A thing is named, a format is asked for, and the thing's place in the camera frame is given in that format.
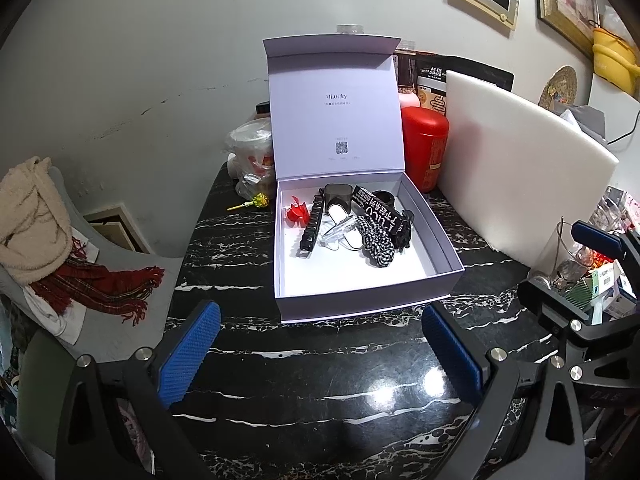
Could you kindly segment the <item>black lace hair bow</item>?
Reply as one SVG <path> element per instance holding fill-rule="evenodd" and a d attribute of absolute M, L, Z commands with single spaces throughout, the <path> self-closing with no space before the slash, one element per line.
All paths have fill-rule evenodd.
<path fill-rule="evenodd" d="M 401 211 L 398 231 L 390 236 L 393 246 L 398 252 L 402 252 L 410 246 L 413 219 L 414 213 L 411 210 L 404 209 Z"/>

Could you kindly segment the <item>black white checkered scrunchie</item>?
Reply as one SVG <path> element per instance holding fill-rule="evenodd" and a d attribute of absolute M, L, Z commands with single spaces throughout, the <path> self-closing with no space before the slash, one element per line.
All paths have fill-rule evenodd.
<path fill-rule="evenodd" d="M 356 219 L 356 228 L 362 239 L 362 250 L 369 260 L 379 268 L 386 268 L 393 261 L 395 248 L 390 236 L 368 216 Z"/>

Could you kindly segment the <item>black comb hair clip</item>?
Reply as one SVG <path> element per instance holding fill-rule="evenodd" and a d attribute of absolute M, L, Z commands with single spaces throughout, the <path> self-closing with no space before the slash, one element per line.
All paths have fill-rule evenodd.
<path fill-rule="evenodd" d="M 316 244 L 319 234 L 323 211 L 324 189 L 319 188 L 318 193 L 314 196 L 314 201 L 312 202 L 309 220 L 305 226 L 302 236 L 300 237 L 297 255 L 307 257 L 314 250 L 314 245 Z"/>

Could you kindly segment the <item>clear plastic hair claw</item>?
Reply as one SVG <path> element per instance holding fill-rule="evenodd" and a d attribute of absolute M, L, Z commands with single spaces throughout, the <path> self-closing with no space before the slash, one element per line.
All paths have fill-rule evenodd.
<path fill-rule="evenodd" d="M 362 248 L 362 236 L 356 226 L 357 216 L 341 205 L 329 206 L 328 217 L 322 223 L 319 243 L 322 247 L 339 250 L 341 247 L 358 252 Z"/>

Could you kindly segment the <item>black packaged hair card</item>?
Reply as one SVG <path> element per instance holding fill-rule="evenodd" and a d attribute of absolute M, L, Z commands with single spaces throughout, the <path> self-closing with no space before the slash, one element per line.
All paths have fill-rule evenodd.
<path fill-rule="evenodd" d="M 356 185 L 352 190 L 352 202 L 388 234 L 396 235 L 401 230 L 401 215 L 366 188 Z"/>

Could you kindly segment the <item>red hair clip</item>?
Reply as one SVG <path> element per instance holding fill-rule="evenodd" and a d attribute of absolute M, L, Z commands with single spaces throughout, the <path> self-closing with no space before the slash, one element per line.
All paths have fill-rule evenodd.
<path fill-rule="evenodd" d="M 310 220 L 310 212 L 307 205 L 301 202 L 296 196 L 292 197 L 292 202 L 285 211 L 285 218 L 292 226 L 301 226 L 304 228 Z"/>

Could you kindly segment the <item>dark heart hair clip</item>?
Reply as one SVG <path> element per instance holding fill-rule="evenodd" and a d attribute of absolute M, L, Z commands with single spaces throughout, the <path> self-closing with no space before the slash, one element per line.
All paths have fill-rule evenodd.
<path fill-rule="evenodd" d="M 349 184 L 327 184 L 323 188 L 323 198 L 327 214 L 333 206 L 340 207 L 345 214 L 352 212 L 352 186 Z"/>

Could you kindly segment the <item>black hair scrunchie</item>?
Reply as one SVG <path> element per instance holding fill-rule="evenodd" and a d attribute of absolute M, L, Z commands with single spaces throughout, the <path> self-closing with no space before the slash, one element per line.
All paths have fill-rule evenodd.
<path fill-rule="evenodd" d="M 387 207 L 395 207 L 395 195 L 393 193 L 384 190 L 377 190 L 373 192 L 373 195 Z"/>

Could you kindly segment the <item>red plaid scarf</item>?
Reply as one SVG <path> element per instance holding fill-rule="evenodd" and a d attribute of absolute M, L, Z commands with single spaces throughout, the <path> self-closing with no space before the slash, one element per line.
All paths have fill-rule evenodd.
<path fill-rule="evenodd" d="M 133 326 L 145 319 L 152 292 L 162 284 L 165 270 L 147 266 L 138 270 L 111 271 L 88 260 L 87 249 L 73 237 L 73 248 L 65 262 L 30 288 L 46 300 L 57 314 L 73 301 L 105 314 L 119 315 Z"/>

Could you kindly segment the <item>white foam board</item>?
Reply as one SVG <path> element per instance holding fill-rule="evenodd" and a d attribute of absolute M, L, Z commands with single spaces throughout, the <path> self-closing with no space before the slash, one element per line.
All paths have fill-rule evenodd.
<path fill-rule="evenodd" d="M 487 244 L 533 266 L 555 225 L 588 219 L 618 164 L 598 141 L 494 84 L 450 70 L 438 186 Z"/>

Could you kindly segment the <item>woven round ornament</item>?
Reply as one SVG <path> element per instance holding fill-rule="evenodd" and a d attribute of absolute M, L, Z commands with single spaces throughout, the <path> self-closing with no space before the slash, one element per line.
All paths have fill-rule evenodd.
<path fill-rule="evenodd" d="M 573 105 L 578 89 L 577 73 L 574 67 L 565 65 L 559 68 L 547 81 L 542 90 L 538 105 L 545 110 L 554 111 L 555 105 Z"/>

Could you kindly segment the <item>yellow lollipop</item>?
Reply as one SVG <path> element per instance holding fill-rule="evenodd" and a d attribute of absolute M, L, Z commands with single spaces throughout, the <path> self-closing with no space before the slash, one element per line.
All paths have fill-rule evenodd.
<path fill-rule="evenodd" d="M 243 208 L 248 208 L 248 207 L 256 207 L 256 208 L 262 209 L 262 208 L 268 207 L 269 206 L 269 202 L 270 202 L 270 199 L 266 194 L 257 193 L 250 200 L 247 200 L 246 202 L 244 202 L 242 204 L 229 207 L 228 211 L 238 210 L 238 209 L 243 209 Z"/>

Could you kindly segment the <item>beige knitted scarf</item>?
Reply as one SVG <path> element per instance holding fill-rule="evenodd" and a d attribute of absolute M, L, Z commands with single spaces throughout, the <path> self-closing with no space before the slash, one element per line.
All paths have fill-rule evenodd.
<path fill-rule="evenodd" d="M 1 265 L 21 286 L 58 270 L 72 251 L 70 215 L 50 168 L 49 157 L 34 156 L 1 180 Z"/>

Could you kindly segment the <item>red canister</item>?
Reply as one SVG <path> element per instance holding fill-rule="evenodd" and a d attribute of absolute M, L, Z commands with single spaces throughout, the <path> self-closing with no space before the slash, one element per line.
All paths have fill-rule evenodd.
<path fill-rule="evenodd" d="M 422 107 L 405 107 L 400 112 L 405 172 L 421 192 L 430 192 L 442 170 L 449 133 L 448 119 Z"/>

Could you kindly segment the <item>plastic bag with cup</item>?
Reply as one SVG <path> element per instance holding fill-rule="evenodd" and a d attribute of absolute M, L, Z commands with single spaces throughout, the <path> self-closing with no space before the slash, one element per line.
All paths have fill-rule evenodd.
<path fill-rule="evenodd" d="M 232 130 L 226 140 L 229 177 L 239 196 L 250 200 L 262 193 L 270 200 L 276 192 L 271 120 L 257 118 Z"/>

